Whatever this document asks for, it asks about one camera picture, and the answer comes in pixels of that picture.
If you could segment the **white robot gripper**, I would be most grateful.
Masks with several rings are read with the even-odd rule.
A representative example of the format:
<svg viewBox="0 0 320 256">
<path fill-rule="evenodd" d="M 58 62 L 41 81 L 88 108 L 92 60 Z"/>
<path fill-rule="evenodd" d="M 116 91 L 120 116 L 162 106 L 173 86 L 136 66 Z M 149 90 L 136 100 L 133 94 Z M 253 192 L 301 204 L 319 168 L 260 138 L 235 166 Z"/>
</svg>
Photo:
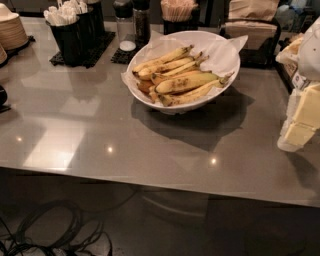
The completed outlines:
<svg viewBox="0 0 320 256">
<path fill-rule="evenodd" d="M 297 64 L 299 73 L 308 80 L 320 80 L 320 17 L 303 34 L 295 35 L 280 51 L 276 61 Z M 289 97 L 287 119 L 277 141 L 279 149 L 295 152 L 320 129 L 320 84 L 311 83 L 303 90 L 294 89 Z"/>
</svg>

